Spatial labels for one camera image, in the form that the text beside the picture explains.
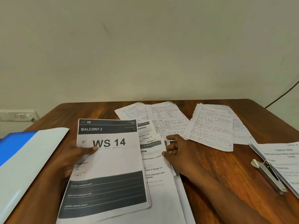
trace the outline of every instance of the forearm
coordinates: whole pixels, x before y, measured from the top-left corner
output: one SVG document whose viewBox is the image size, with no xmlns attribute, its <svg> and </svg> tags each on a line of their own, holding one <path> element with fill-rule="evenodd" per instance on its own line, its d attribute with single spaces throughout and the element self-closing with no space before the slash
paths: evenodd
<svg viewBox="0 0 299 224">
<path fill-rule="evenodd" d="M 55 224 L 62 193 L 62 178 L 52 171 L 44 170 L 37 182 L 22 199 L 8 224 Z"/>
<path fill-rule="evenodd" d="M 270 224 L 258 212 L 220 184 L 203 169 L 190 180 L 207 196 L 217 214 L 227 224 Z"/>
</svg>

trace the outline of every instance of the blue and white folder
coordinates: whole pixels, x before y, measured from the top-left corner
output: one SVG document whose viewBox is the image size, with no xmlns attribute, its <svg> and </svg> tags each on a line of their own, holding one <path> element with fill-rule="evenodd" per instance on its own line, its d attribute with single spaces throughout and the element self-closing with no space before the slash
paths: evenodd
<svg viewBox="0 0 299 224">
<path fill-rule="evenodd" d="M 0 141 L 0 223 L 4 223 L 68 128 L 10 133 Z"/>
</svg>

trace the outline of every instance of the wall socket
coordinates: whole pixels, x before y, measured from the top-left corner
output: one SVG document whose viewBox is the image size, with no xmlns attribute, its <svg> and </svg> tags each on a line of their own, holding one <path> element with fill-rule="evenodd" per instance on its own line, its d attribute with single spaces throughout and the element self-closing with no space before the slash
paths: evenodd
<svg viewBox="0 0 299 224">
<path fill-rule="evenodd" d="M 7 122 L 35 122 L 39 120 L 35 110 L 0 109 L 0 121 Z"/>
</svg>

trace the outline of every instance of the hand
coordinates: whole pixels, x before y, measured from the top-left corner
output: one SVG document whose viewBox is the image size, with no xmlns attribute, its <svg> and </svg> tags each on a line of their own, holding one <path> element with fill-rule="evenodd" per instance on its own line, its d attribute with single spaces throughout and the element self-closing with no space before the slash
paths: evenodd
<svg viewBox="0 0 299 224">
<path fill-rule="evenodd" d="M 180 135 L 169 135 L 168 140 L 175 140 L 166 147 L 162 155 L 174 168 L 192 181 L 198 171 L 204 171 L 197 159 L 197 148 L 193 141 L 185 140 Z"/>
<path fill-rule="evenodd" d="M 63 179 L 69 177 L 73 171 L 74 165 L 84 156 L 91 155 L 98 150 L 98 147 L 82 148 L 77 147 L 76 142 L 72 141 L 58 154 L 52 163 L 48 166 L 48 170 Z"/>
</svg>

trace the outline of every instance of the wood grain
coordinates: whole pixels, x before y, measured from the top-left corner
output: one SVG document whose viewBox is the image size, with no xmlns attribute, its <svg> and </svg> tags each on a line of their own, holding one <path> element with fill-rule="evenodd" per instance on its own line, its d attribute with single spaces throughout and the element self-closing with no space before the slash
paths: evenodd
<svg viewBox="0 0 299 224">
<path fill-rule="evenodd" d="M 79 118 L 119 119 L 114 110 L 136 101 L 65 103 L 58 105 L 26 131 L 55 127 L 70 129 L 49 161 L 63 146 L 77 137 Z M 141 101 L 155 104 L 163 101 Z M 299 132 L 284 121 L 248 99 L 172 101 L 190 119 L 197 103 L 228 105 L 249 129 L 258 143 L 290 143 L 299 141 Z M 261 159 L 247 145 L 234 144 L 233 152 L 223 152 L 197 144 L 197 157 L 203 167 L 253 209 L 273 224 L 299 223 L 299 199 L 289 191 L 279 195 L 251 164 Z M 223 223 L 204 195 L 184 176 L 182 181 L 196 223 Z M 22 200 L 18 206 L 26 206 Z"/>
</svg>

